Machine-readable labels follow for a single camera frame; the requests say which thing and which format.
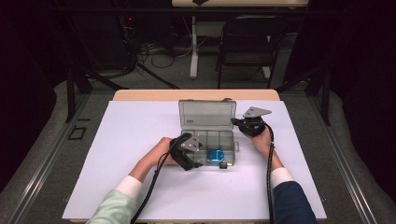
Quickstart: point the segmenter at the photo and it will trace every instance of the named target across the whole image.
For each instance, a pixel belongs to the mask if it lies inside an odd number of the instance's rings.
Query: plastic storage box
[[[181,133],[197,135],[198,152],[189,152],[187,156],[204,165],[218,165],[227,168],[235,162],[235,143],[233,124],[236,102],[232,100],[202,101],[180,100]]]

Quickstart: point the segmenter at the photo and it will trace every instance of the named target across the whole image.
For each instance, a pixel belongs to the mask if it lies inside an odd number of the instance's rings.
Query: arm
[[[260,135],[254,138],[248,136],[248,138],[268,161],[271,146],[269,130],[266,128]],[[294,181],[275,150],[272,158],[271,182],[274,192],[274,216],[277,224],[318,223],[303,189]]]
[[[162,138],[154,148],[140,159],[117,187],[107,194],[87,223],[130,223],[132,216],[136,212],[136,198],[142,183],[145,181],[149,170],[157,165],[161,155],[169,150],[171,140],[166,137]],[[165,164],[170,163],[175,162],[171,157],[168,157]]]

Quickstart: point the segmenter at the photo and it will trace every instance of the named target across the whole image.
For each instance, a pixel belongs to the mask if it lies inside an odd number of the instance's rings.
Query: wooden table
[[[174,101],[179,99],[279,100],[274,90],[121,90],[114,101]]]

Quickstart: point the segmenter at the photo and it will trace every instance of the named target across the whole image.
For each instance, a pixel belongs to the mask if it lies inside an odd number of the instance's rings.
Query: chair leg
[[[216,69],[215,69],[216,72],[219,71],[219,62],[220,62],[220,60],[219,60],[219,56],[218,56],[218,60],[216,61]]]
[[[221,63],[218,64],[219,67],[219,72],[218,72],[218,89],[220,89],[220,83],[221,83]]]
[[[275,70],[275,65],[271,66],[270,68],[270,77],[268,78],[267,89],[271,88],[271,82],[272,82],[274,70]]]

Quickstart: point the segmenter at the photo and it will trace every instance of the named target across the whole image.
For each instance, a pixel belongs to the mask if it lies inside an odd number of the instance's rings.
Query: white sleeve
[[[271,184],[273,189],[277,185],[287,181],[294,181],[294,178],[289,170],[285,167],[277,168],[273,172],[271,172]]]
[[[121,182],[117,185],[115,190],[125,194],[126,196],[136,199],[140,190],[142,189],[142,183],[138,181],[136,178],[127,175],[125,176]]]

